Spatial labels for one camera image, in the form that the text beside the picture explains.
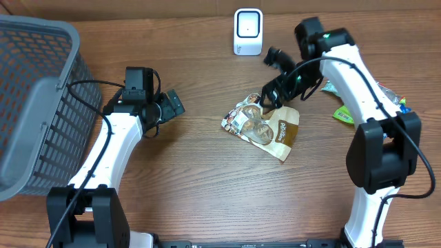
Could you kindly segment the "green snack packet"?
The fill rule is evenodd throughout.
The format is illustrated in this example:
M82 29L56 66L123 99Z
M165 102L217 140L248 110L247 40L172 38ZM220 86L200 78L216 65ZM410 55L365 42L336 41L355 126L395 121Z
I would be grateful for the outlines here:
M404 96L396 94L394 91L390 90L389 88L385 87L383 84L379 82L377 82L377 84L379 88L383 91L383 93L386 95L386 97L390 101L392 101L395 105L397 105L398 107L400 107L400 105L405 105L407 107L407 100ZM345 105L339 107L334 112L333 117L344 123L354 124L350 111Z

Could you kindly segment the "blue snack packet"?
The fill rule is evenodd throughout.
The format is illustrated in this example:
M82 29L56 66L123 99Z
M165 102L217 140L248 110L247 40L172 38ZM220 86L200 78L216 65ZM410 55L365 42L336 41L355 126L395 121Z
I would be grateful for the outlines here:
M406 113L408 113L408 112L411 111L411 108L410 108L410 107L406 107L405 105L400 105L400 111L401 111L403 114L406 114Z

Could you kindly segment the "beige brown Pantree snack bag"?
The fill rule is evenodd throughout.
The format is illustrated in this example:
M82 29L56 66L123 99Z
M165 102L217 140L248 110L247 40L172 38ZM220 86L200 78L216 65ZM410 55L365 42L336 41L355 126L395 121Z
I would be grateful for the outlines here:
M265 114L259 102L259 94L248 95L228 112L221 126L225 131L285 161L298 133L300 114L286 106Z

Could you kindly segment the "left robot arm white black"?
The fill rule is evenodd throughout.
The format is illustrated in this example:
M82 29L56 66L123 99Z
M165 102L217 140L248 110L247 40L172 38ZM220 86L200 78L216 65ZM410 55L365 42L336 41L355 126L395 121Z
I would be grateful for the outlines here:
M65 187L53 187L46 198L51 236L48 247L159 246L158 236L132 231L119 200L119 187L127 162L147 132L184 113L174 90L162 92L158 72L128 67L123 84L102 110L77 91L68 93L102 119L98 138L80 170Z

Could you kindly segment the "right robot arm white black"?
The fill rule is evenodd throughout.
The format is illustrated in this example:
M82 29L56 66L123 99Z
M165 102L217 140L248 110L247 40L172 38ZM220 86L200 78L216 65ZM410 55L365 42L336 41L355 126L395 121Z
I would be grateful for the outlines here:
M296 97L310 96L323 79L333 83L356 129L346 156L356 191L338 246L401 247L400 240L385 240L382 228L407 177L418 161L426 161L419 147L420 118L402 112L380 89L346 29L326 31L312 17L302 20L294 34L302 59L294 62L279 49L268 50L264 62L280 75L263 87L261 105L280 108Z

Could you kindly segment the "light teal snack packet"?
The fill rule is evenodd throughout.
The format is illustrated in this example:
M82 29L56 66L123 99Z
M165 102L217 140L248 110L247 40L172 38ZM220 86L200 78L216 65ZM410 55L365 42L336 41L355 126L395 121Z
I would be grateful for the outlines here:
M337 91L337 89L335 88L335 86L333 85L333 83L331 81L327 81L325 83L325 86L321 89L321 91L332 93L332 94L334 94L337 97L340 96L338 91Z

